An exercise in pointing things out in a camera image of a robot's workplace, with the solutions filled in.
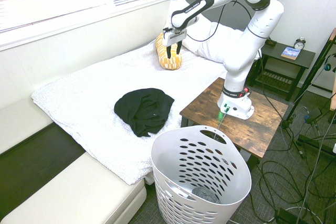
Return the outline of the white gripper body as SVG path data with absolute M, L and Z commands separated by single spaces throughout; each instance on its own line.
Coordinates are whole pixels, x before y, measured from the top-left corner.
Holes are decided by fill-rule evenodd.
M 173 44 L 177 44 L 178 41 L 185 39 L 187 36 L 187 30 L 183 29 L 178 31 L 174 28 L 165 28 L 163 30 L 163 42 L 162 44 L 167 47 Z

